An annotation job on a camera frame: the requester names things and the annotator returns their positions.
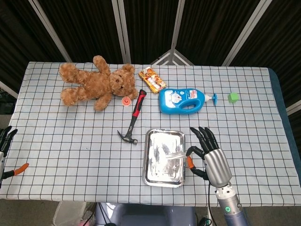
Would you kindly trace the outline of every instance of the robotic arm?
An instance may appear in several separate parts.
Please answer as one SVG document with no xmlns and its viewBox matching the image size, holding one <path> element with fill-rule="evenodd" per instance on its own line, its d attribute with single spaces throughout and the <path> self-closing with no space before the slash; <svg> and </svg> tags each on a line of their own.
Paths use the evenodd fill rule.
<svg viewBox="0 0 301 226">
<path fill-rule="evenodd" d="M 4 172 L 5 158 L 8 154 L 10 143 L 14 135 L 18 131 L 17 129 L 15 129 L 10 133 L 8 133 L 10 130 L 11 130 L 11 126 L 5 129 L 0 129 L 0 188 L 1 188 L 2 180 L 24 172 L 24 170 L 26 170 L 26 168 L 29 166 L 29 164 L 26 163 L 18 169 Z"/>
<path fill-rule="evenodd" d="M 232 174 L 226 156 L 219 148 L 214 134 L 208 128 L 199 127 L 197 130 L 191 127 L 190 129 L 197 136 L 202 150 L 196 146 L 187 150 L 188 167 L 193 174 L 209 180 L 209 183 L 216 187 L 215 194 L 228 226 L 248 226 L 242 206 L 230 183 Z M 192 152 L 202 158 L 205 171 L 196 169 L 190 157 Z"/>
</svg>

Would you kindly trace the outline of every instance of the orange packet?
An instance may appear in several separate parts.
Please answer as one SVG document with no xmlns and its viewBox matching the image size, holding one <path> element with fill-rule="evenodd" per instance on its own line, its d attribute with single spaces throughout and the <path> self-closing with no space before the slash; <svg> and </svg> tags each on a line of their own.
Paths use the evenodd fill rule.
<svg viewBox="0 0 301 226">
<path fill-rule="evenodd" d="M 159 93 L 160 90 L 166 87 L 165 82 L 151 67 L 143 69 L 143 71 L 139 72 L 139 76 L 146 82 L 153 93 Z"/>
</svg>

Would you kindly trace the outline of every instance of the green cube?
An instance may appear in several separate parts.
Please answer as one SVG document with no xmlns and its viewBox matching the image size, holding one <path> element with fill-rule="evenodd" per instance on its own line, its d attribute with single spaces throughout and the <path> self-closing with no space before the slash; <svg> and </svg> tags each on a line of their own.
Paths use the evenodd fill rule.
<svg viewBox="0 0 301 226">
<path fill-rule="evenodd" d="M 236 101 L 238 101 L 238 94 L 237 93 L 230 93 L 228 95 L 228 100 L 230 103 L 235 103 Z"/>
</svg>

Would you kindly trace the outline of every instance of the red label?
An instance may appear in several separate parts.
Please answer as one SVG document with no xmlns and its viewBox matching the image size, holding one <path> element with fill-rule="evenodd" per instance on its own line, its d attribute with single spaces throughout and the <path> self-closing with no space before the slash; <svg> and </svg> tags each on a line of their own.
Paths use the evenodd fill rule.
<svg viewBox="0 0 301 226">
<path fill-rule="evenodd" d="M 122 98 L 121 102 L 122 102 L 123 106 L 129 106 L 131 104 L 131 99 L 128 97 L 124 97 L 124 98 Z"/>
</svg>

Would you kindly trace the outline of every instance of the red hammer handle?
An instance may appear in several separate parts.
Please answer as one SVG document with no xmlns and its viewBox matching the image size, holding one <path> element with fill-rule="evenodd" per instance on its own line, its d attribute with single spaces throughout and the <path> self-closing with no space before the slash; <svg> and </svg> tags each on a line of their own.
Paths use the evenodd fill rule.
<svg viewBox="0 0 301 226">
<path fill-rule="evenodd" d="M 144 97 L 146 96 L 146 92 L 141 89 L 139 91 L 139 96 L 138 96 L 138 100 L 137 100 L 137 103 L 135 105 L 135 108 L 134 108 L 134 111 L 133 111 L 133 116 L 134 117 L 138 117 L 139 115 L 139 112 L 141 110 L 141 106 L 142 106 L 142 101 L 144 100 Z"/>
</svg>

